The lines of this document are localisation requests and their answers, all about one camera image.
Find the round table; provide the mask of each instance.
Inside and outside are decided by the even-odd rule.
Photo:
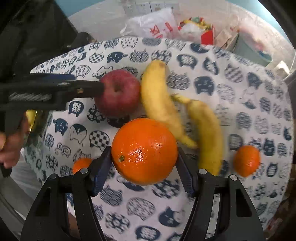
[[[206,102],[220,119],[225,143],[221,176],[237,174],[232,159],[240,146],[253,145],[260,151],[258,169],[247,178],[238,177],[265,228],[286,190],[293,153],[287,87],[271,70],[211,45],[122,37],[72,50],[38,65],[31,73],[75,74],[77,79],[98,81],[114,69],[124,69],[140,80],[154,59],[166,62],[171,93]],[[176,106],[192,135],[184,108]],[[142,115],[141,107],[124,118],[106,118],[92,98],[74,99],[66,111],[50,114],[37,145],[25,149],[25,160],[42,183],[51,173],[72,174],[76,160],[100,156],[124,123]],[[183,148],[196,161],[196,153]],[[75,214],[72,195],[67,199],[69,211]],[[218,199],[216,194],[207,237],[215,230]],[[128,241],[179,240],[194,201],[184,192],[175,168],[161,183],[138,186],[124,180],[114,167],[103,191],[92,200],[103,232]]]

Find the blue wall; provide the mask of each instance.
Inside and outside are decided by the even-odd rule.
[[[56,0],[57,4],[64,11],[67,17],[72,14],[89,7],[95,3],[102,2],[103,0]],[[275,18],[270,14],[270,12],[258,1],[258,0],[227,0],[231,3],[237,4],[248,11],[258,15],[266,22],[271,24],[277,31],[279,31],[286,39],[287,35],[275,20]]]

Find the small orange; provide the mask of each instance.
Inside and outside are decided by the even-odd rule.
[[[91,164],[91,159],[90,158],[80,158],[78,159],[72,169],[73,169],[73,174],[75,174],[76,172],[78,172],[81,168],[84,168],[84,167],[89,167],[89,165]]]
[[[234,156],[233,167],[242,177],[251,175],[258,168],[260,154],[256,147],[242,146]]]
[[[164,180],[178,156],[173,134],[161,122],[138,118],[126,123],[112,143],[113,163],[128,181],[150,185]]]

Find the red apple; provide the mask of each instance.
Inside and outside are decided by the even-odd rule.
[[[123,117],[132,113],[140,100],[140,83],[130,72],[116,69],[105,74],[100,82],[104,92],[95,97],[97,109],[106,117]]]

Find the teal bucket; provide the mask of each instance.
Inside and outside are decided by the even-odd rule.
[[[243,40],[241,36],[239,36],[237,39],[234,53],[241,57],[247,58],[256,64],[263,65],[264,67],[272,62],[272,57],[269,54],[254,50]]]

